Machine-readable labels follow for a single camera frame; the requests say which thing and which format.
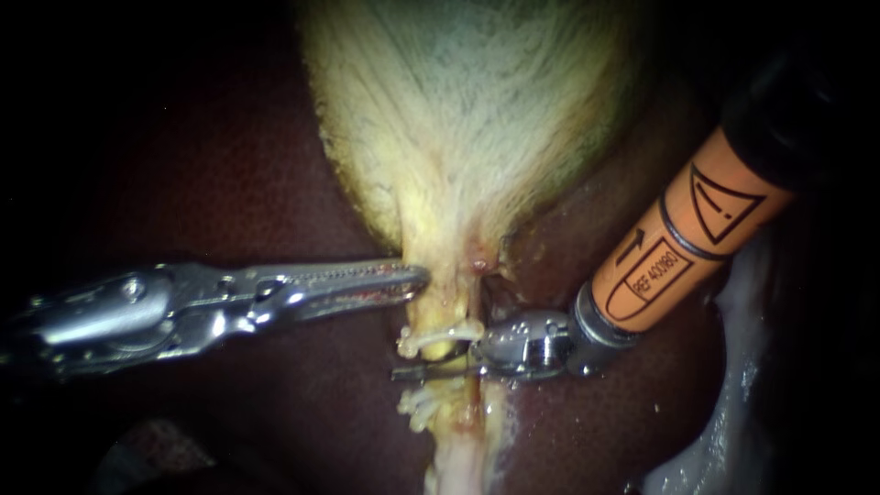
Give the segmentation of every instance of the warning triangle symbol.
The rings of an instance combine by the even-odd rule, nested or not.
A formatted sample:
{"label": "warning triangle symbol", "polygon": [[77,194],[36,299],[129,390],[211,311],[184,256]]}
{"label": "warning triangle symbol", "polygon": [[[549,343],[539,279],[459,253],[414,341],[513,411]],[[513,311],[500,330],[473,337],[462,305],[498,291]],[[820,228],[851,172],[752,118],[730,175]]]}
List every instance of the warning triangle symbol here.
{"label": "warning triangle symbol", "polygon": [[690,197],[697,219],[712,245],[718,245],[766,196],[728,189],[690,164]]}

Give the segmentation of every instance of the arrow symbol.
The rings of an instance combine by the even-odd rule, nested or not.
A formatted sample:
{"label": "arrow symbol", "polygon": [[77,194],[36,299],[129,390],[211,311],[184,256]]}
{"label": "arrow symbol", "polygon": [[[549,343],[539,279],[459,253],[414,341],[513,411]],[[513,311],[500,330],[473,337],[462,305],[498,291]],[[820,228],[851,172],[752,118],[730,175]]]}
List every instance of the arrow symbol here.
{"label": "arrow symbol", "polygon": [[644,240],[644,231],[641,228],[635,229],[635,237],[632,239],[632,242],[629,244],[629,246],[627,246],[626,249],[623,250],[621,255],[617,257],[617,260],[614,261],[614,266],[616,267],[616,266],[620,265],[621,262],[627,256],[629,256],[630,252],[632,252],[633,249],[636,249],[636,248],[641,249],[643,240]]}

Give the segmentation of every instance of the white tissue strand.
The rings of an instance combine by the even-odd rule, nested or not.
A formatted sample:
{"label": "white tissue strand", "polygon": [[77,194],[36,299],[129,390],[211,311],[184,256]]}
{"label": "white tissue strand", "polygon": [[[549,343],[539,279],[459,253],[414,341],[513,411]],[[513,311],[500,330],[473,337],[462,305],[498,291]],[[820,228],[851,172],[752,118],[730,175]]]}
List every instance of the white tissue strand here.
{"label": "white tissue strand", "polygon": [[715,411],[691,446],[647,476],[644,495],[760,493],[769,445],[751,421],[749,397],[767,341],[762,296],[769,265],[770,243],[763,236],[733,260],[727,285],[716,298],[727,368]]}
{"label": "white tissue strand", "polygon": [[466,318],[457,324],[426,335],[416,335],[409,326],[401,328],[401,338],[397,339],[397,353],[404,358],[412,359],[419,354],[419,349],[436,342],[446,340],[480,340],[485,327],[480,320]]}

